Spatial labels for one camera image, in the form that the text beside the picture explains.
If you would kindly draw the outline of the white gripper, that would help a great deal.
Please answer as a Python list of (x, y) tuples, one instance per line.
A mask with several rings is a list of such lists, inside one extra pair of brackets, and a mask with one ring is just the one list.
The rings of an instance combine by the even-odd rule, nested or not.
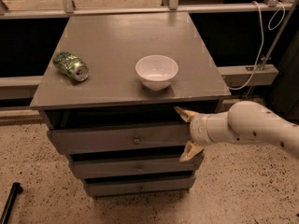
[(190, 122), (190, 135), (193, 142), (187, 142), (184, 151), (179, 158), (180, 162), (190, 161), (204, 150), (203, 146), (213, 143), (207, 131), (208, 114), (198, 115), (198, 112), (179, 106), (175, 106), (174, 109), (185, 122)]

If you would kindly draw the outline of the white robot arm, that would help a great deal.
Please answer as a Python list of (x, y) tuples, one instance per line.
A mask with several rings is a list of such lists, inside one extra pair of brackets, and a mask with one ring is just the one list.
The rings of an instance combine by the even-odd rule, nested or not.
[(299, 158), (299, 126), (258, 103), (237, 102), (228, 111), (217, 114), (198, 113), (179, 106), (175, 110), (190, 124), (192, 139), (187, 142), (180, 162), (190, 161), (204, 147), (221, 142), (238, 145), (265, 142)]

